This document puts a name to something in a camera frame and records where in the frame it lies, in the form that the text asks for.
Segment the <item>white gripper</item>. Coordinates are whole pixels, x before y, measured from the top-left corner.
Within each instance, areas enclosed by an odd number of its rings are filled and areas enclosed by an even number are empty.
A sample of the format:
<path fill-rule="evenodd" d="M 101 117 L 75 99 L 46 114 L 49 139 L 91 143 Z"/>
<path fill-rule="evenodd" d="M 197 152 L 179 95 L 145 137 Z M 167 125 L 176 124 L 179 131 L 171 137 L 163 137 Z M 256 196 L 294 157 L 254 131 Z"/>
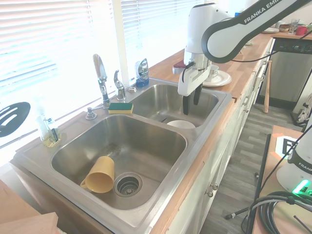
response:
<path fill-rule="evenodd" d="M 211 64 L 207 68 L 197 69 L 195 63 L 192 61 L 182 71 L 178 82 L 178 94 L 183 96 L 183 113 L 189 114 L 190 108 L 190 94 L 195 91 L 194 105 L 198 105 L 200 94 L 202 91 L 202 83 L 209 76 Z"/>

